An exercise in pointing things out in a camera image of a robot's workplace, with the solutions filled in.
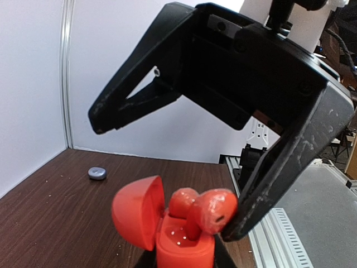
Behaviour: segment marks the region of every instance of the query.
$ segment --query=screw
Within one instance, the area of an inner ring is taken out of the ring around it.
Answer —
[[[217,23],[217,28],[218,28],[219,31],[224,32],[225,29],[226,29],[226,25],[225,25],[224,22],[220,21],[220,22]]]
[[[234,43],[234,49],[236,50],[236,52],[239,53],[243,53],[247,50],[247,48],[245,47],[245,45],[243,45],[241,40],[236,40],[236,42]]]
[[[158,68],[155,68],[155,69],[154,69],[154,75],[155,75],[156,77],[159,77],[159,76],[160,76],[160,70],[159,70]]]

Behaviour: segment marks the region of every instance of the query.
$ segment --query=black bracket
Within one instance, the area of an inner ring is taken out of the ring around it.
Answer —
[[[154,66],[154,81],[127,99]],[[170,3],[89,118],[93,130],[104,133],[184,95],[236,130],[254,116],[278,133],[242,189],[238,214],[221,233],[225,241],[239,240],[352,118],[350,93],[337,78],[318,58],[250,18],[215,4]]]
[[[233,175],[240,192],[247,184],[259,159],[266,153],[266,151],[267,148],[265,147],[262,149],[256,149],[252,148],[250,144],[247,144],[245,148],[242,149],[239,162],[239,165],[242,166],[242,168],[233,169]]]

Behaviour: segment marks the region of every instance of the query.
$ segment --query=gray metal surface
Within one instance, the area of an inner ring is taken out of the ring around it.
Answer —
[[[310,165],[276,205],[314,267],[357,267],[357,196],[342,177],[334,167]]]
[[[238,196],[233,169],[241,168],[239,160],[239,157],[234,156],[225,158]],[[298,234],[282,208],[273,208],[248,233],[248,237],[257,268],[313,268]]]
[[[355,195],[357,195],[357,188],[351,188],[351,191],[352,191]]]

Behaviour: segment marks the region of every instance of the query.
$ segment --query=red plastic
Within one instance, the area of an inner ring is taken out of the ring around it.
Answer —
[[[113,222],[131,244],[150,251],[156,246],[158,268],[213,268],[212,234],[237,210],[237,198],[232,195],[212,190],[198,196],[193,189],[182,188],[164,212],[162,181],[154,176],[130,183],[116,194]],[[193,241],[187,235],[192,232],[196,232]]]
[[[219,233],[237,209],[237,196],[228,189],[213,189],[200,194],[192,204],[187,217],[188,238],[198,239],[201,230],[210,235]]]
[[[131,244],[152,251],[155,233],[165,209],[159,176],[134,181],[114,197],[112,218],[120,235]]]
[[[196,192],[192,188],[181,188],[174,192],[168,205],[170,216],[180,219],[186,219],[191,204],[198,196],[198,192]]]
[[[196,241],[187,238],[184,219],[166,215],[156,236],[158,268],[213,268],[215,241],[202,233]]]

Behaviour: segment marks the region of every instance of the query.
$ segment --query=red case lid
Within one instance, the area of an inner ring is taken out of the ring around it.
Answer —
[[[134,181],[115,195],[112,218],[120,235],[129,243],[152,251],[158,222],[165,209],[160,176]]]

